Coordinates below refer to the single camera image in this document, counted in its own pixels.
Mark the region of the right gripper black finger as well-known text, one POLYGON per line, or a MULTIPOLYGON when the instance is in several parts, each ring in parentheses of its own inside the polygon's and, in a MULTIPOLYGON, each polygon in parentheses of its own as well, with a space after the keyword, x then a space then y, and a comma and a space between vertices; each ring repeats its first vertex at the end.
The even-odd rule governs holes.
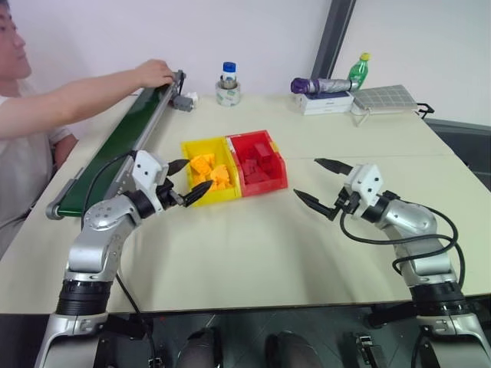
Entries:
POLYGON ((326 170, 344 176, 348 176, 353 169, 352 166, 333 159, 316 158, 314 161, 326 170))
POLYGON ((300 198, 300 200, 303 201, 303 203, 307 205, 307 207, 323 215, 330 221, 333 221, 339 213, 339 208, 329 208, 325 205, 322 205, 317 198, 309 195, 306 192, 297 189, 293 189, 293 192, 297 195, 297 197, 300 198))

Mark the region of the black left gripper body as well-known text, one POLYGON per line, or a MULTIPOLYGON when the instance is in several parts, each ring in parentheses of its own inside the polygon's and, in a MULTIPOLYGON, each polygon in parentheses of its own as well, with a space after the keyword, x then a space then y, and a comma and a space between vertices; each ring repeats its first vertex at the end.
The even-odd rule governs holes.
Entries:
POLYGON ((174 184, 168 178, 165 178, 163 184, 156 187, 156 195, 163 210, 170 209, 174 206, 187 207, 186 198, 184 195, 173 190, 174 184))

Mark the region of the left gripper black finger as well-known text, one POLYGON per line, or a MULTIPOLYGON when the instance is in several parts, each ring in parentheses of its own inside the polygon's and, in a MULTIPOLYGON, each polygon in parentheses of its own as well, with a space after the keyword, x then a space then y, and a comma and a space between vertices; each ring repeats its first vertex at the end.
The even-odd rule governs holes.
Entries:
POLYGON ((214 182, 212 180, 207 180, 192 187, 189 193, 182 196, 183 203, 181 204, 181 206, 187 208, 193 203, 200 200, 209 191, 213 183, 214 182))
POLYGON ((178 173, 181 171, 183 168, 185 168, 189 163, 188 159, 175 159, 171 162, 168 162, 168 170, 167 170, 167 176, 173 176, 174 174, 178 173))

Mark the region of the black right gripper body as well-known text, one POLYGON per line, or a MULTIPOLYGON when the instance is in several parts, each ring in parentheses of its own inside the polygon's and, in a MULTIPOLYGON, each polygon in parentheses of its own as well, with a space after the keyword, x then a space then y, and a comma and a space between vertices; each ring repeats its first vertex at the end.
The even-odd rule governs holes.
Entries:
POLYGON ((361 196, 358 192, 349 193, 348 190, 343 187, 338 193, 338 199, 334 203, 334 208, 337 211, 342 211, 349 215, 353 215, 361 202, 361 196))

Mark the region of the person's bare hand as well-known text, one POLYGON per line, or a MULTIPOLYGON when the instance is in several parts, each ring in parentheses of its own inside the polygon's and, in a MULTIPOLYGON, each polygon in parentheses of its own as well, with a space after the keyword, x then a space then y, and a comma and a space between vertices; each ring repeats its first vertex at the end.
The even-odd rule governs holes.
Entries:
POLYGON ((175 81, 175 74, 160 59, 145 61, 134 71, 138 87, 162 87, 175 81))

